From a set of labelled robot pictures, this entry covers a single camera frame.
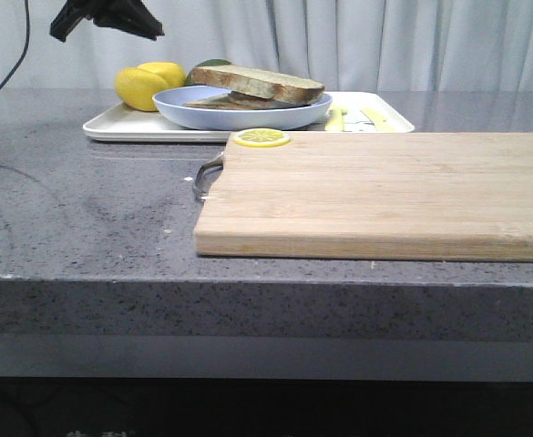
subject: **white tray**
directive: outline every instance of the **white tray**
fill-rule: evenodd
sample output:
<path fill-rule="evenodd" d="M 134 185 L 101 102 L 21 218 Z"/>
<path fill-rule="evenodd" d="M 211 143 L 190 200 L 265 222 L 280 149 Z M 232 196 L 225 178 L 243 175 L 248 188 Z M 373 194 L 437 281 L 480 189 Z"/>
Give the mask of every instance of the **white tray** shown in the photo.
<path fill-rule="evenodd" d="M 382 98 L 373 93 L 329 92 L 333 102 L 344 107 L 370 107 L 386 116 L 396 132 L 414 130 L 408 120 L 389 106 Z M 320 120 L 297 130 L 324 130 L 326 120 Z M 83 126 L 86 135 L 97 141 L 107 142 L 179 142 L 179 143 L 225 143 L 229 131 L 187 129 L 168 121 L 158 112 L 135 111 L 124 104 L 116 105 L 92 118 Z M 366 132 L 374 133 L 369 127 Z"/>

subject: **white curtain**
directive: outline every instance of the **white curtain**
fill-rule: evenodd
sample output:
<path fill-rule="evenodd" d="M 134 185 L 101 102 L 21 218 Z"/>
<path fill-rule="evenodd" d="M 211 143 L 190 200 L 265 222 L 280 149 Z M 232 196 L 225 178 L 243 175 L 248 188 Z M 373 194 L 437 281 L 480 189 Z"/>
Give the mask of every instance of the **white curtain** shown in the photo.
<path fill-rule="evenodd" d="M 124 66 L 220 57 L 328 90 L 533 91 L 533 0 L 144 0 L 158 41 L 83 20 L 65 43 L 48 34 L 65 1 L 29 1 L 9 86 L 110 88 Z M 24 37 L 23 0 L 0 0 L 0 80 Z"/>

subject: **green fruit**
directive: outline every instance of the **green fruit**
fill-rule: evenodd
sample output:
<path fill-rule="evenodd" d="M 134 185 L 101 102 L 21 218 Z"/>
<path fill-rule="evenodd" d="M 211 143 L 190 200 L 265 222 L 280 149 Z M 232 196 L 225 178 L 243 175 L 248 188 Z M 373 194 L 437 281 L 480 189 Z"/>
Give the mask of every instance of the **green fruit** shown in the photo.
<path fill-rule="evenodd" d="M 196 66 L 227 66 L 229 64 L 231 64 L 231 62 L 225 59 L 208 59 L 207 61 L 203 61 L 197 64 Z M 191 71 L 185 78 L 185 86 L 195 85 L 193 82 L 191 82 Z"/>

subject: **light blue plate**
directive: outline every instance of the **light blue plate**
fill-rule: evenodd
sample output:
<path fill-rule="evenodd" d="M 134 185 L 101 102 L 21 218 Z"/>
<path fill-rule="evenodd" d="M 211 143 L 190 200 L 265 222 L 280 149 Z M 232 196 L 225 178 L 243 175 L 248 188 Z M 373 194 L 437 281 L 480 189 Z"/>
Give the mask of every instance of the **light blue plate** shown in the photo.
<path fill-rule="evenodd" d="M 271 127 L 288 130 L 310 125 L 322 118 L 332 98 L 321 99 L 307 107 L 286 109 L 226 110 L 185 107 L 183 104 L 199 98 L 228 93 L 229 89 L 214 86 L 184 86 L 161 91 L 153 96 L 159 112 L 178 125 L 198 130 L 243 130 L 252 127 Z"/>

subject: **metal handle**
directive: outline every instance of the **metal handle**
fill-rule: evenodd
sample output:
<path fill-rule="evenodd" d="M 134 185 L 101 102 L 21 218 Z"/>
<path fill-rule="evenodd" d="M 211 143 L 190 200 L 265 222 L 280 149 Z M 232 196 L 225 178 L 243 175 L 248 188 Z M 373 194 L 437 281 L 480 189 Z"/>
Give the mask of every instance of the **metal handle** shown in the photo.
<path fill-rule="evenodd" d="M 213 168 L 223 168 L 223 152 L 220 152 L 219 155 L 211 161 L 208 161 L 201 165 L 200 169 L 197 172 L 197 175 L 195 176 L 195 180 L 193 181 L 193 194 L 195 195 L 195 199 L 199 202 L 203 202 L 208 195 L 209 188 L 205 188 L 204 177 L 208 170 L 211 170 Z"/>

